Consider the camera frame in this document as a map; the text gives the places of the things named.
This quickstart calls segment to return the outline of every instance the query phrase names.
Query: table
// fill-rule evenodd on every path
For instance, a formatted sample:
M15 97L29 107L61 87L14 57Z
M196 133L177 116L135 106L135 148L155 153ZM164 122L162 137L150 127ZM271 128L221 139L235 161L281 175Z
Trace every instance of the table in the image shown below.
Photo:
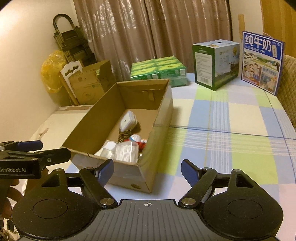
M183 159L220 173L241 169L281 205L284 220L277 237L295 241L296 133L278 99L240 78L217 91L196 84L194 74L188 78L188 86L172 89L174 113L153 193L108 184L106 189L118 201L178 201L190 189L181 174ZM70 162L62 167L78 171Z

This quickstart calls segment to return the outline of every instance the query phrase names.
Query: triangular cutout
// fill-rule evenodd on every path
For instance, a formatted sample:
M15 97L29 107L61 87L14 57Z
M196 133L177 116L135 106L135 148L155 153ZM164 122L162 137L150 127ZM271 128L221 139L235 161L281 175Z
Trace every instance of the triangular cutout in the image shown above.
M239 188L252 188L253 185L251 183L249 183L245 177L241 174L238 174L237 175L237 184L236 184L237 187Z
M47 179L41 186L43 188L48 188L48 187L58 187L59 185L60 185L59 175L54 174L49 179Z

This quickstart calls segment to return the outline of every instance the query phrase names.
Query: wooden chair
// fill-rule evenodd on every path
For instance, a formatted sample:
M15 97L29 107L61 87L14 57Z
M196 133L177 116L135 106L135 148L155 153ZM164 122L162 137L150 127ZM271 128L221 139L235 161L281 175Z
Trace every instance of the wooden chair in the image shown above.
M76 73L77 71L82 72L82 65L81 65L79 60L75 61L75 62L72 61L72 62L66 64L64 66L64 68L61 70L61 74L62 74L62 76L65 79L66 84L67 84L67 85L64 85L64 86L65 86L70 98L72 99L72 101L74 102L75 105L79 105L79 102L78 102L78 100L76 98L76 95L75 95L75 93L74 93L74 91L72 89L72 86L71 86L71 84L69 82L69 77L71 75L73 75L74 73Z
M289 55L284 56L277 97L296 128L296 58Z

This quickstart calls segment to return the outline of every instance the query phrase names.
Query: black circular disc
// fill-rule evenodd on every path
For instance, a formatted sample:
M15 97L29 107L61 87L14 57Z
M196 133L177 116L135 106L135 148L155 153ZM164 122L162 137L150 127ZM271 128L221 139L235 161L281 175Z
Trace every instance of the black circular disc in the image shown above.
M221 236L261 240L276 234L281 225L282 210L270 196L224 192L205 202L202 216Z
M38 239L61 239L87 226L93 216L91 202L73 192L23 198L12 210L21 235Z

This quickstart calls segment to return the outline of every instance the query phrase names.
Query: blue poster board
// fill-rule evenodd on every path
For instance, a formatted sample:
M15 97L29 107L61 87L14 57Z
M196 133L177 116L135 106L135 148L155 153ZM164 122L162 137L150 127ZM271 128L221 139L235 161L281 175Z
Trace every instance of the blue poster board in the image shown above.
M242 80L275 95L279 87L284 42L243 31Z

